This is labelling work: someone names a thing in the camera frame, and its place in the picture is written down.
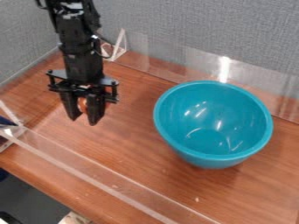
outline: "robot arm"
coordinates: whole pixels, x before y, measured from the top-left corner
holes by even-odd
[[[99,13],[92,0],[44,0],[44,5],[35,1],[49,12],[65,66],[65,70],[47,73],[49,90],[60,94],[73,121],[81,114],[79,98],[87,99],[88,123],[95,125],[104,116],[107,102],[118,102],[118,81],[103,74]]]

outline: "gray fabric wall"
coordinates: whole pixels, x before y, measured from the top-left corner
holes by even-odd
[[[33,0],[0,1],[0,82],[56,46],[45,11]]]
[[[115,40],[120,27],[134,50],[186,63],[183,49],[198,48],[235,60],[298,74],[299,1],[295,0],[94,0],[103,33]],[[0,81],[56,46],[45,11],[33,0],[0,1]]]
[[[184,63],[183,49],[298,74],[299,1],[296,0],[94,0],[103,33],[120,27],[148,36],[151,55]],[[135,46],[143,38],[134,38]]]

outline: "blue plastic bowl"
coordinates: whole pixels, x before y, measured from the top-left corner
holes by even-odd
[[[240,87],[210,80],[183,83],[162,95],[154,123],[179,156],[211,169],[258,153],[274,130],[263,102]]]

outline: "wooden tabletop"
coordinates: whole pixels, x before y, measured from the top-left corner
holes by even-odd
[[[203,170],[182,161],[155,130],[155,102],[172,82],[107,63],[106,73],[120,81],[120,103],[89,127],[85,116],[76,122],[67,118],[59,96],[47,90],[49,68],[63,68],[57,53],[0,90],[29,129],[220,223],[295,223],[299,125],[274,117],[266,148],[235,167]],[[52,148],[47,153],[71,164],[67,151]],[[0,166],[96,223],[160,223],[17,145],[0,154]],[[72,166],[98,174],[88,164],[73,160]]]

